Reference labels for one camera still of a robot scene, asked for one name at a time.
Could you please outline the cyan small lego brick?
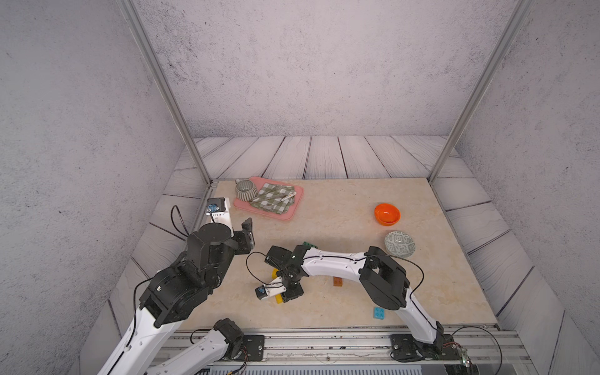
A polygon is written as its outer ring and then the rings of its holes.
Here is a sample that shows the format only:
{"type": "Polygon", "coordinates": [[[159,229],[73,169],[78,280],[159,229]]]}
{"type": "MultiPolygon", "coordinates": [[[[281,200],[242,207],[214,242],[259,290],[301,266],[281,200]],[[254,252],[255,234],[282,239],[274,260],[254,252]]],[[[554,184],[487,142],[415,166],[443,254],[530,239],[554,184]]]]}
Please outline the cyan small lego brick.
{"type": "Polygon", "coordinates": [[[381,307],[374,307],[373,308],[373,318],[376,320],[384,320],[385,319],[384,309],[382,309],[381,307]]]}

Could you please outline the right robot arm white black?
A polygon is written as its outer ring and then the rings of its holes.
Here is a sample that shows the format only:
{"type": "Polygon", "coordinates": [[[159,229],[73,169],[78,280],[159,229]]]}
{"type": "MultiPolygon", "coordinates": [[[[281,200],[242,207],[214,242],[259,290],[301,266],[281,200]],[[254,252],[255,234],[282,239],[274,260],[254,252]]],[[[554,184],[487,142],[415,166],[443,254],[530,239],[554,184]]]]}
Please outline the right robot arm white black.
{"type": "Polygon", "coordinates": [[[394,345],[391,357],[401,363],[438,360],[445,344],[444,328],[421,306],[406,270],[392,256],[371,246],[365,253],[326,252],[310,245],[298,245],[294,250],[273,246],[265,263],[277,270],[269,284],[256,289],[262,300],[281,296],[285,303],[304,294],[302,278],[328,276],[355,281],[382,309],[397,313],[409,328],[411,337],[394,345]]]}

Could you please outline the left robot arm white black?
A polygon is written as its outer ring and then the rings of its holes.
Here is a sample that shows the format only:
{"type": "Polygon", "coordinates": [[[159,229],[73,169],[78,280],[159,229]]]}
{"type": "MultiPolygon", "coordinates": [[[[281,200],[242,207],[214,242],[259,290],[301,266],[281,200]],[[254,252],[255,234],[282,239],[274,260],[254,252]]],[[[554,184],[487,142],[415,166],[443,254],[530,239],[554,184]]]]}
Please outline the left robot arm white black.
{"type": "Polygon", "coordinates": [[[208,223],[187,237],[187,248],[150,279],[134,304],[127,333],[101,368],[101,374],[196,374],[222,359],[243,358],[244,334],[233,320],[218,320],[195,344],[152,366],[159,350],[223,279],[237,255],[255,246],[253,222],[239,231],[226,223],[208,223]]]}

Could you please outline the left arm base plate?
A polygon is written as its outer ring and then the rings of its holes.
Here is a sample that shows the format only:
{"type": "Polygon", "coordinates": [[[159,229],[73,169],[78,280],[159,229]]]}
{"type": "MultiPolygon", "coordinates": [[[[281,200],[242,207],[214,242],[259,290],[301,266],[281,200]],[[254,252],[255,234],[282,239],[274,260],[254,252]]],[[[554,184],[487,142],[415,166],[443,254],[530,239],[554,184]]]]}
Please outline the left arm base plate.
{"type": "Polygon", "coordinates": [[[239,349],[233,351],[232,359],[237,362],[262,362],[266,337],[262,334],[244,334],[239,349]]]}

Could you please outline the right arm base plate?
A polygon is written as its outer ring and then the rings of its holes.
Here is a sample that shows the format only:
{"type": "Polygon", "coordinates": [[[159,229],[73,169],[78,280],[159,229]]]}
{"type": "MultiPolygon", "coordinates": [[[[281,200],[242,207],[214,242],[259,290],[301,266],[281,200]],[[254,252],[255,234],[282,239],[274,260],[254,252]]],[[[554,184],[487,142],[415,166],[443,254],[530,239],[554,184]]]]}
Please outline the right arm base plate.
{"type": "Polygon", "coordinates": [[[424,360],[453,361],[460,360],[456,348],[444,346],[445,339],[437,337],[433,344],[417,341],[411,334],[392,334],[391,358],[400,363],[412,363],[424,360]]]}

